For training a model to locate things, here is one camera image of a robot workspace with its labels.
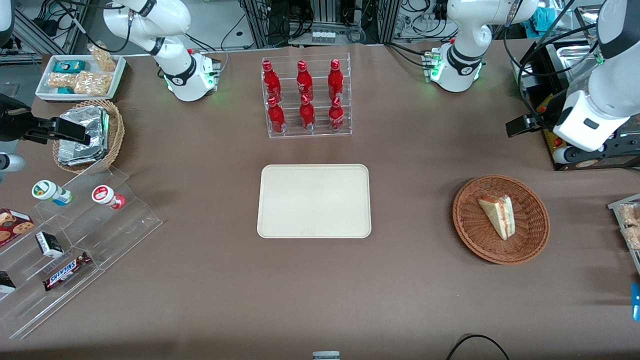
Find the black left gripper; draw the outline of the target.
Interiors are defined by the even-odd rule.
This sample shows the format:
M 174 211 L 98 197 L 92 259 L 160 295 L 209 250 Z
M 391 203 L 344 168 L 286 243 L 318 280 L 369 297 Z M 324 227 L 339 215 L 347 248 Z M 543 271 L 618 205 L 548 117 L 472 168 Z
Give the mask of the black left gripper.
M 524 114 L 505 124 L 507 137 L 512 138 L 524 133 L 541 132 L 542 130 L 553 133 L 560 120 L 560 114 L 560 112 L 542 112 L 531 114 L 531 116 L 530 114 Z

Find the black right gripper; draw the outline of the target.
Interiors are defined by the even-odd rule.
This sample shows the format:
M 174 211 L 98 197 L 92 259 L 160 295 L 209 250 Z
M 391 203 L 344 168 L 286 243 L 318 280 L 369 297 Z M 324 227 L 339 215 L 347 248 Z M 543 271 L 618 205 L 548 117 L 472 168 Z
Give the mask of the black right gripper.
M 64 118 L 34 119 L 25 103 L 0 94 L 0 141 L 18 139 L 46 145 L 48 141 L 71 141 L 90 145 L 85 126 Z

